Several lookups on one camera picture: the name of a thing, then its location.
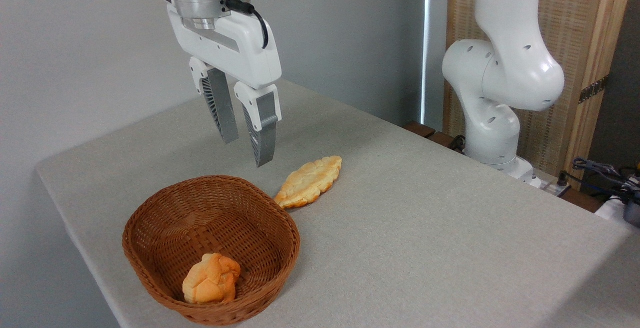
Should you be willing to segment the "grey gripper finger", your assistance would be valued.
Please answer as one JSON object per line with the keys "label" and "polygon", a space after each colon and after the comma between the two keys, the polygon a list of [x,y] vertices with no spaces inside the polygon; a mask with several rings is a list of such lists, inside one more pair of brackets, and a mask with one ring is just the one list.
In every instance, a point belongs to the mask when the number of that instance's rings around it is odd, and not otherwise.
{"label": "grey gripper finger", "polygon": [[277,122],[282,119],[278,89],[272,84],[256,90],[238,81],[234,93],[242,103],[256,166],[263,166],[274,157]]}
{"label": "grey gripper finger", "polygon": [[189,66],[196,90],[205,98],[224,143],[235,141],[239,135],[225,73],[194,56]]}

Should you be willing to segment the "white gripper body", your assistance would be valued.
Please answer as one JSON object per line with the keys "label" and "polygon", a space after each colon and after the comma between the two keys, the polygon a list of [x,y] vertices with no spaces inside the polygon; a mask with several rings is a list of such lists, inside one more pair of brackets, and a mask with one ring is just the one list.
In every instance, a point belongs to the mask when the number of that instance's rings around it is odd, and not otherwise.
{"label": "white gripper body", "polygon": [[267,87],[281,77],[281,60],[268,23],[230,10],[226,0],[165,1],[173,31],[185,52],[254,89]]}

